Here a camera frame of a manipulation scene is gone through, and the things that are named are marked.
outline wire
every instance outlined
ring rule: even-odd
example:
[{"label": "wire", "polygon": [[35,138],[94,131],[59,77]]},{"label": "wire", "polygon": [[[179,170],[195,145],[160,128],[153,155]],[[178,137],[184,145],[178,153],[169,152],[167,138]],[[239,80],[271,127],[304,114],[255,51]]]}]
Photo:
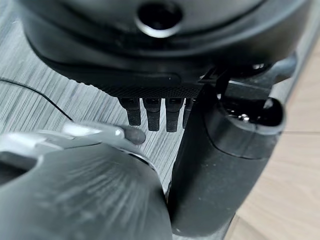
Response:
[{"label": "wire", "polygon": [[39,94],[45,100],[47,100],[50,104],[52,104],[56,109],[58,109],[59,112],[62,113],[66,118],[68,118],[70,121],[73,122],[73,119],[71,117],[69,117],[60,107],[58,107],[49,97],[44,95],[42,92],[40,92],[40,91],[38,91],[38,90],[28,86],[28,85],[25,85],[23,83],[19,83],[19,82],[16,82],[16,81],[13,81],[13,80],[9,80],[9,79],[3,78],[3,77],[0,77],[0,82],[16,85],[16,86],[19,86],[19,87],[22,87],[22,88],[25,88],[25,89],[29,89],[30,91],[32,91],[32,92],[34,92],[36,94]]}]

